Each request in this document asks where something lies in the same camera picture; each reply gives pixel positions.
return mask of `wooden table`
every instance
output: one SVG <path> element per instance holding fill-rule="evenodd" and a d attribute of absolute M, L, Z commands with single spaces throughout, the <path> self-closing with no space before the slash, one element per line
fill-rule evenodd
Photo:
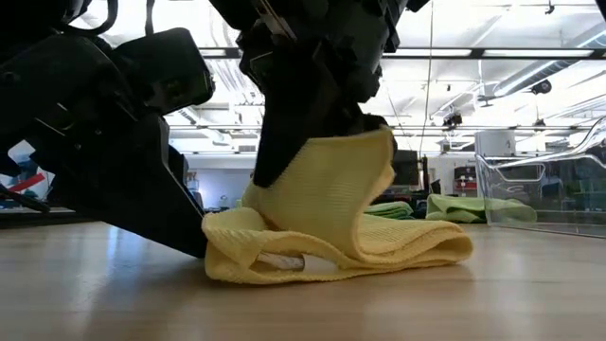
<path fill-rule="evenodd" d="M 0 340 L 606 340 L 606 242 L 469 227 L 459 266 L 275 287 L 105 224 L 0 231 Z"/>

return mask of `yellow towel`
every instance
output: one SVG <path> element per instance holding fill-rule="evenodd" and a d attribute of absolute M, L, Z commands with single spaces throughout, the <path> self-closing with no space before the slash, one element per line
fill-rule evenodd
<path fill-rule="evenodd" d="M 472 252 L 456 224 L 365 215 L 394 177 L 391 132 L 307 142 L 270 188 L 206 215 L 206 273 L 272 284 L 337 280 L 454 263 Z"/>

